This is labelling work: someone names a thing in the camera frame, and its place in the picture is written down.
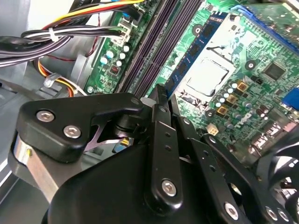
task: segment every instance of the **wire bundle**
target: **wire bundle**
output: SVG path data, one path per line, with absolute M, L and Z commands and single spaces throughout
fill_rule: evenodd
M 60 16 L 42 30 L 31 30 L 24 32 L 21 37 L 0 37 L 0 68 L 16 65 L 23 62 L 33 61 L 35 68 L 44 76 L 52 74 L 39 61 L 40 57 L 49 55 L 64 46 L 74 36 L 96 37 L 93 49 L 95 49 L 98 37 L 120 38 L 120 27 L 98 27 L 85 25 L 91 15 L 108 11 L 119 11 L 132 13 L 129 5 L 143 2 L 144 0 L 119 0 L 117 2 L 95 3 L 99 0 L 90 0 L 90 4 L 83 5 L 71 10 L 68 14 Z M 66 78 L 59 78 L 57 82 L 67 86 L 70 97 L 76 91 L 86 95 L 76 84 Z

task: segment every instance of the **hex bolt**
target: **hex bolt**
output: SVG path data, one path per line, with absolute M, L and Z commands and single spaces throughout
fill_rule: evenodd
M 289 221 L 288 216 L 287 216 L 281 209 L 277 209 L 277 210 L 278 210 L 279 215 L 280 215 L 286 222 L 288 222 L 288 221 Z
M 42 122 L 51 122 L 55 119 L 54 114 L 50 111 L 39 111 L 37 112 L 36 117 Z
M 92 87 L 92 86 L 89 86 L 89 87 L 87 88 L 87 92 L 88 92 L 88 93 L 93 93 L 93 87 Z
M 274 220 L 277 221 L 277 215 L 273 212 L 273 210 L 269 207 L 266 207 L 266 211 L 268 215 Z
M 184 118 L 184 122 L 188 125 L 190 124 L 190 121 L 187 118 Z
M 228 213 L 228 215 L 229 215 L 233 220 L 238 220 L 238 218 L 239 218 L 238 211 L 237 211 L 237 209 L 235 209 L 235 207 L 234 207 L 232 204 L 226 202 L 226 203 L 224 204 L 224 208 L 225 208 L 225 211 Z
M 69 125 L 64 128 L 64 134 L 68 138 L 77 139 L 81 136 L 81 131 L 76 126 Z
M 209 140 L 211 141 L 211 142 L 213 142 L 213 143 L 216 143 L 216 140 L 213 138 L 213 137 L 209 137 Z
M 131 98 L 131 102 L 132 102 L 133 104 L 139 105 L 139 101 L 138 101 L 138 99 L 136 99 L 136 98 Z
M 174 197 L 177 194 L 177 188 L 173 182 L 165 180 L 162 182 L 163 191 L 170 197 Z

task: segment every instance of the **capacitor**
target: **capacitor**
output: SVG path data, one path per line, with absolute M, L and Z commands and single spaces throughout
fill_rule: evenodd
M 229 94 L 231 94 L 231 93 L 234 92 L 234 89 L 233 89 L 233 88 L 228 88 L 228 89 L 227 89 L 227 92 L 228 92 Z
M 232 145 L 232 144 L 227 144 L 226 147 L 228 148 L 228 150 L 229 150 L 231 153 L 237 151 L 236 147 L 235 147 L 234 145 Z
M 224 97 L 224 98 L 228 98 L 228 97 L 229 97 L 229 94 L 226 92 L 226 93 L 223 94 L 223 97 Z
M 117 60 L 115 63 L 116 63 L 117 67 L 121 67 L 122 66 L 122 61 L 121 60 Z
M 109 58 L 109 59 L 111 59 L 111 58 L 114 58 L 114 53 L 112 52 L 112 51 L 107 51 L 106 52 L 106 56 L 107 56 L 107 58 Z
M 234 116 L 234 118 L 237 119 L 237 120 L 241 120 L 241 119 L 242 119 L 242 115 L 239 114 L 239 113 L 233 113 L 233 116 Z
M 260 105 L 260 110 L 263 112 L 263 113 L 269 113 L 269 109 L 265 106 L 265 105 Z
M 100 62 L 101 64 L 108 64 L 108 59 L 106 57 L 101 57 Z
M 237 83 L 232 83 L 231 86 L 232 86 L 233 89 L 236 89 L 238 87 L 238 84 Z
M 235 139 L 235 136 L 233 134 L 229 135 L 229 139 L 231 140 L 232 143 L 235 143 L 237 140 Z
M 123 60 L 123 59 L 125 59 L 125 58 L 126 58 L 126 54 L 123 53 L 123 52 L 121 52 L 121 53 L 120 53 L 120 59 Z
M 125 44 L 122 49 L 123 49 L 123 52 L 127 53 L 130 51 L 130 46 Z
M 234 126 L 232 125 L 232 123 L 230 121 L 225 122 L 224 125 L 228 129 L 234 129 Z
M 225 98 L 220 98 L 220 99 L 219 99 L 219 102 L 220 102 L 220 103 L 224 103 L 224 102 L 225 102 Z
M 176 58 L 174 59 L 174 62 L 175 62 L 176 64 L 179 63 L 179 61 L 180 61 L 179 57 L 176 57 Z
M 260 109 L 256 109 L 256 114 L 260 116 L 261 118 L 264 118 L 266 115 L 261 111 Z
M 252 108 L 252 103 L 250 103 L 249 101 L 245 101 L 243 103 L 243 106 L 245 106 L 247 109 L 251 109 Z

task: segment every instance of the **green circuit board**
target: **green circuit board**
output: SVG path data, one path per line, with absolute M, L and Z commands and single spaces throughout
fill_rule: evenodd
M 127 41 L 116 43 L 116 41 L 107 38 L 98 52 L 97 62 L 85 85 L 85 92 L 89 94 L 113 93 L 118 81 L 132 60 L 134 49 L 137 48 L 141 37 L 146 31 L 158 2 L 158 0 L 153 0 L 136 6 L 138 7 L 141 18 L 138 24 L 135 25 L 132 21 L 127 21 L 123 13 L 115 13 L 111 26 L 123 27 L 123 32 L 127 32 L 130 36 L 128 41 L 130 51 L 123 52 L 123 45 Z M 125 53 L 125 59 L 120 60 L 120 53 Z M 117 64 L 118 60 L 121 61 L 121 66 Z
M 299 14 L 287 3 L 251 4 L 246 8 L 268 27 L 299 47 Z
M 229 12 L 236 4 L 240 2 L 208 0 L 202 4 L 148 94 L 157 83 L 165 83 L 176 69 L 195 39 L 195 28 L 200 29 L 212 11 Z M 281 99 L 299 85 L 299 57 L 244 16 L 241 16 L 237 29 L 239 30 L 235 38 L 225 46 L 225 50 L 231 52 L 230 60 L 235 67 L 234 73 L 213 100 L 207 105 L 193 105 L 182 97 L 177 98 L 182 116 L 189 118 L 198 130 L 207 130 L 210 124 L 215 125 L 218 131 L 216 136 L 226 146 L 231 147 L 230 151 L 244 164 L 252 164 L 287 131 L 288 128 L 282 126 L 273 136 L 267 135 L 279 119 L 284 120 L 281 125 L 287 125 L 286 120 L 296 125 L 287 118 L 290 111 L 280 104 Z M 228 104 L 225 101 L 217 107 L 219 98 L 223 97 L 233 83 L 242 91 L 236 89 L 230 95 L 234 99 L 233 103 Z M 260 112 L 261 106 L 265 106 L 270 113 L 259 115 L 257 111 Z M 242 119 L 236 119 L 235 114 L 239 114 Z M 255 143 L 262 146 L 251 147 Z
M 164 84 L 167 81 L 213 11 L 229 12 L 230 8 L 233 6 L 246 3 L 246 0 L 206 0 L 203 2 L 180 41 L 177 43 L 175 49 L 169 56 L 164 67 L 161 69 L 157 80 L 149 89 L 147 96 L 151 93 L 156 84 Z

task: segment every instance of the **motherboard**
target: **motherboard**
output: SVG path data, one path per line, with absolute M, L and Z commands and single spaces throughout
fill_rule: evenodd
M 267 32 L 231 7 L 219 8 L 202 5 L 156 83 L 166 82 L 199 134 L 217 136 L 251 165 L 298 123 L 299 55 L 293 38 L 281 41 L 271 27 Z M 215 9 L 231 13 L 218 26 Z
M 106 39 L 103 42 L 95 67 L 85 85 L 87 93 L 113 93 L 132 60 L 134 49 L 138 47 L 147 30 L 158 2 L 158 0 L 151 0 L 136 5 L 137 19 L 127 14 L 115 13 L 111 25 L 121 28 L 122 39 Z
M 135 9 L 138 19 L 115 13 L 122 39 L 103 42 L 87 93 L 142 97 L 166 84 L 198 134 L 215 135 L 248 166 L 299 123 L 299 15 L 291 6 L 149 0 Z

